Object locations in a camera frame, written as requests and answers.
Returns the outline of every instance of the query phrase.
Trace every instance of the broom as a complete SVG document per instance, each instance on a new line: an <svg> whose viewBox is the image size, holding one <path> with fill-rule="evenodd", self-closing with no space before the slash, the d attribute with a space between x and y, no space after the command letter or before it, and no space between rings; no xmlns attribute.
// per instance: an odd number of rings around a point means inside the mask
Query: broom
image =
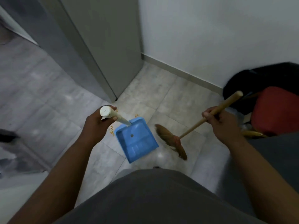
<svg viewBox="0 0 299 224"><path fill-rule="evenodd" d="M215 109L211 111L212 115L216 115L222 110L226 109L228 106L239 100L243 96L243 93L241 91L235 92L233 95L231 95L229 98L227 98L225 101L223 101L219 106L217 106ZM165 127L155 124L155 129L159 137L166 142L167 145L174 147L175 151L177 151L180 158L183 160L187 160L187 155L185 153L184 148L181 145L181 139L185 137L187 134L191 133L193 130L195 130L197 127L199 127L201 124L206 122L206 118L202 118L199 120L193 127L191 127L189 130L187 130L185 133L183 133L181 136L175 136L173 135L169 130L167 130Z"/></svg>

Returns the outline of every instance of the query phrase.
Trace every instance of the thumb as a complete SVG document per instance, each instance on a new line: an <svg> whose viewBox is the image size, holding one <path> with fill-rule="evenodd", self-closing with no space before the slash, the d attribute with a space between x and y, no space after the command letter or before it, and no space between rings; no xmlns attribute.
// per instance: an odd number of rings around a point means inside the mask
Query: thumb
<svg viewBox="0 0 299 224"><path fill-rule="evenodd" d="M203 115L207 119L207 122L212 125L212 127L219 124L218 120L215 119L215 117L211 113L204 112Z"/></svg>
<svg viewBox="0 0 299 224"><path fill-rule="evenodd" d="M113 116L111 118L107 118L105 121L104 121L104 124L106 126L106 128L108 128L111 124L113 124L118 118L116 116Z"/></svg>

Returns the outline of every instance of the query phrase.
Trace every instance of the broom bristles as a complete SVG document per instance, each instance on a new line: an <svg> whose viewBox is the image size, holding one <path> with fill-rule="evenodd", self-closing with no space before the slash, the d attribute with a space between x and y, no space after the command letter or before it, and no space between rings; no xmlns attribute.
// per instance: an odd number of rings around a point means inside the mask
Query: broom bristles
<svg viewBox="0 0 299 224"><path fill-rule="evenodd" d="M172 146L176 149L178 155L183 160L187 160L187 155L185 153L184 148L181 145L180 139L179 139L179 145L175 142L175 137L169 130L167 130L165 127L163 127L160 124L155 124L155 129L158 134L158 136L166 142L167 145Z"/></svg>

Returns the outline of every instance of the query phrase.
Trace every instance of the red object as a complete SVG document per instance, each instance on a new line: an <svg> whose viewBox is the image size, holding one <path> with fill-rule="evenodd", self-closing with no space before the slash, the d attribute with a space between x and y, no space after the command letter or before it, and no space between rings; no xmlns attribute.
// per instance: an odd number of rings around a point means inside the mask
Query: red object
<svg viewBox="0 0 299 224"><path fill-rule="evenodd" d="M299 131L299 96L274 86L264 89L253 109L251 124L265 135Z"/></svg>

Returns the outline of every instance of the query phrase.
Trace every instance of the gray baseboard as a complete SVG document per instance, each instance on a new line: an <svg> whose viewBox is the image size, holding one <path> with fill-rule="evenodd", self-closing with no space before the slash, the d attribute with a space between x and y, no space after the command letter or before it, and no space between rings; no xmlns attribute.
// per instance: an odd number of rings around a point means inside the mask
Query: gray baseboard
<svg viewBox="0 0 299 224"><path fill-rule="evenodd" d="M198 85L200 85L200 86L202 86L204 88L207 88L207 89L209 89L209 90L211 90L211 91L213 91L215 93L218 93L218 94L220 94L222 96L222 88L220 88L218 86L215 86L214 84L211 84L211 83L209 83L209 82L207 82L205 80L199 79L199 78L197 78L197 77L195 77L193 75L190 75L190 74L188 74L188 73L186 73L184 71L181 71L181 70L179 70L179 69L177 69L175 67L172 67L172 66L170 66L168 64L165 64L165 63L163 63L163 62L161 62L159 60L156 60L156 59L154 59L152 57L144 55L143 53L141 54L141 57L146 62L154 64L154 65L156 65L156 66L158 66L158 67L160 67L160 68L162 68L162 69L164 69L166 71L169 71L169 72L171 72L171 73L173 73L173 74L175 74L175 75L177 75L179 77L182 77L182 78L184 78L186 80L189 80L189 81L191 81L191 82L193 82L195 84L198 84Z"/></svg>

